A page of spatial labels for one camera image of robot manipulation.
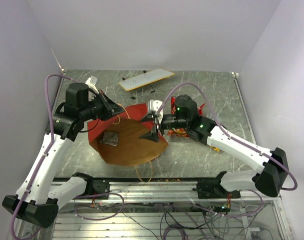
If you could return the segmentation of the red and brown paper bag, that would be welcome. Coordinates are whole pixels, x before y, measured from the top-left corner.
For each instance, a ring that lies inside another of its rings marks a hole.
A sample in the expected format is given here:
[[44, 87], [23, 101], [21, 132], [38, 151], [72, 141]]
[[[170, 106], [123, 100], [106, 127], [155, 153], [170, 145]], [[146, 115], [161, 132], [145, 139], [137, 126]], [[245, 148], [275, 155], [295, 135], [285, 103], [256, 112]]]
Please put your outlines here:
[[[144, 103], [130, 105], [125, 112], [107, 121], [92, 120], [87, 123], [89, 129], [88, 141], [101, 158], [109, 165], [134, 167], [138, 179], [138, 166], [159, 157], [167, 148], [166, 140], [159, 136], [157, 142], [140, 138], [152, 128], [151, 122], [140, 122], [147, 114], [147, 105]], [[104, 144], [103, 135], [106, 132], [116, 133], [118, 143], [116, 146]]]

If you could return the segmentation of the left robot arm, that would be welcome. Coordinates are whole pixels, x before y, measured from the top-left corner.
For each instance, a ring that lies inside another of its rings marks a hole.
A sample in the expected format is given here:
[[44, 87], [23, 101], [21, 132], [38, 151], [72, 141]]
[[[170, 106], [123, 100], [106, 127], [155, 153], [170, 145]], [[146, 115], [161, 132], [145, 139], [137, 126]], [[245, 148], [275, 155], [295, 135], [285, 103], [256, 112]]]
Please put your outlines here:
[[78, 196], [91, 197], [93, 177], [80, 172], [50, 190], [56, 168], [77, 135], [83, 132], [86, 121], [107, 121], [123, 112], [102, 90], [80, 82], [70, 84], [65, 91], [65, 101], [50, 119], [42, 148], [27, 178], [14, 195], [4, 197], [2, 206], [20, 220], [47, 228], [70, 200]]

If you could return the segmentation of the red candy bag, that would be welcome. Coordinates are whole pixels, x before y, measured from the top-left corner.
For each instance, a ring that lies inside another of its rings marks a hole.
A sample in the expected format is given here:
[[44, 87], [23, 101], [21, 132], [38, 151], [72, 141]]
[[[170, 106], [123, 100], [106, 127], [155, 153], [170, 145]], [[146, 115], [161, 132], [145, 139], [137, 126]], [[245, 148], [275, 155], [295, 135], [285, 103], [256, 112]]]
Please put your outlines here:
[[[172, 114], [175, 114], [176, 113], [176, 107], [175, 107], [175, 99], [176, 97], [175, 96], [171, 96], [171, 113]], [[197, 109], [198, 109], [198, 114], [200, 116], [203, 115], [203, 107], [205, 106], [206, 104], [203, 103], [202, 105], [198, 106]], [[187, 138], [188, 135], [186, 133], [186, 130], [184, 128], [173, 128], [171, 130], [168, 130], [167, 132], [167, 135], [168, 136], [172, 136], [172, 135], [176, 135], [178, 137], [185, 137]]]

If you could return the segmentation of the yellow m&m's pack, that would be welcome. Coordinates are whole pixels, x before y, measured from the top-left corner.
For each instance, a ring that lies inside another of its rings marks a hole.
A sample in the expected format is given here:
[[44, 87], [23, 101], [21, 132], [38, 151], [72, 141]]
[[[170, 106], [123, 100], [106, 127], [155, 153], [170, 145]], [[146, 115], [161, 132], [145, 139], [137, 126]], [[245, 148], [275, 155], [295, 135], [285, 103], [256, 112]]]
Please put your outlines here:
[[219, 151], [220, 151], [217, 147], [210, 146], [210, 148], [213, 149], [213, 150], [216, 151], [216, 152], [219, 152]]

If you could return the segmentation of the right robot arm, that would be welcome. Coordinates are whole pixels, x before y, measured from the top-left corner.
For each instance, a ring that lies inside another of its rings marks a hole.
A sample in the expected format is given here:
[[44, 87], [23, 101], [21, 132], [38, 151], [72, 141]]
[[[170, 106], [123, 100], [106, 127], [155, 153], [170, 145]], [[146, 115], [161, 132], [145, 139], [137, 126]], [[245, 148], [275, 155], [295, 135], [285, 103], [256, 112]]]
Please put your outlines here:
[[236, 190], [259, 191], [269, 197], [277, 197], [288, 176], [286, 152], [258, 146], [226, 130], [214, 120], [199, 114], [197, 104], [188, 95], [180, 95], [172, 103], [174, 112], [163, 114], [160, 100], [150, 100], [148, 112], [142, 122], [152, 122], [150, 132], [142, 139], [157, 142], [165, 130], [184, 129], [192, 140], [209, 147], [218, 148], [251, 167], [243, 172], [223, 171], [216, 177], [212, 192], [223, 198]]

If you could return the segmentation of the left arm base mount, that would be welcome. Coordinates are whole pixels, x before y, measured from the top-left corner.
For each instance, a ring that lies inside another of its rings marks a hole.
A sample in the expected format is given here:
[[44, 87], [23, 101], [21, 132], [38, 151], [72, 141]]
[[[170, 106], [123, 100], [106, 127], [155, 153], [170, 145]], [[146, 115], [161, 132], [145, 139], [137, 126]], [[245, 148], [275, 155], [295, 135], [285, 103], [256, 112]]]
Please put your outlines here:
[[85, 196], [92, 196], [94, 199], [107, 200], [107, 193], [110, 192], [110, 184], [105, 180], [93, 180], [87, 183], [84, 192]]

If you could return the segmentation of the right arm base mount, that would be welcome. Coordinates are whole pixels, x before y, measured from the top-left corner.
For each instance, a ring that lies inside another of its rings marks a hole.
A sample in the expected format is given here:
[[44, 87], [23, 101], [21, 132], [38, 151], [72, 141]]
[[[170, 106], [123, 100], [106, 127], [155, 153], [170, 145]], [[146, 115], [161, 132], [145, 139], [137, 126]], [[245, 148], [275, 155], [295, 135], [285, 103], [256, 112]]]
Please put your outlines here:
[[241, 193], [239, 190], [227, 191], [219, 183], [213, 181], [199, 181], [196, 187], [192, 188], [198, 195], [199, 199], [239, 199]]

